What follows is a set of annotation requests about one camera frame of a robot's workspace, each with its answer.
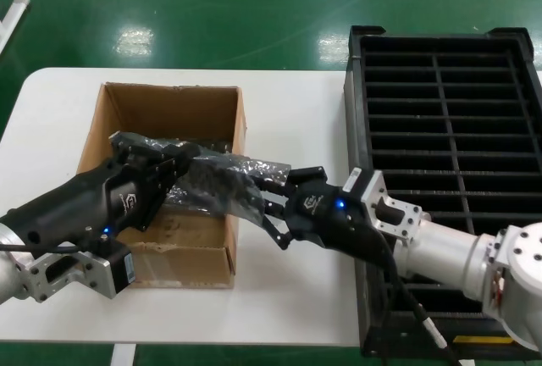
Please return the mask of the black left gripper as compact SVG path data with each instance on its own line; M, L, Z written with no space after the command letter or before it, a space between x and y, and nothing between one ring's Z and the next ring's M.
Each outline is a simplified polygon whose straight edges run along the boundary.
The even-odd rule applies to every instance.
M1 218L18 242L3 252L78 252L102 236L147 229L172 185L201 155L197 144L161 151L140 135L111 135L113 159L11 209Z

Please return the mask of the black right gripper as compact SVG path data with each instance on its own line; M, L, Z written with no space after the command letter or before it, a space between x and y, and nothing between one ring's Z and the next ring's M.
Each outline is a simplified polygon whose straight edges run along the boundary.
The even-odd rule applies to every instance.
M383 242L366 218L364 207L340 187L324 183L327 179L325 169L318 166L290 169L284 182L258 180L261 191L295 192L285 206L254 197L253 223L283 251L294 238L368 263L382 263ZM286 232L279 230L284 224L289 229Z

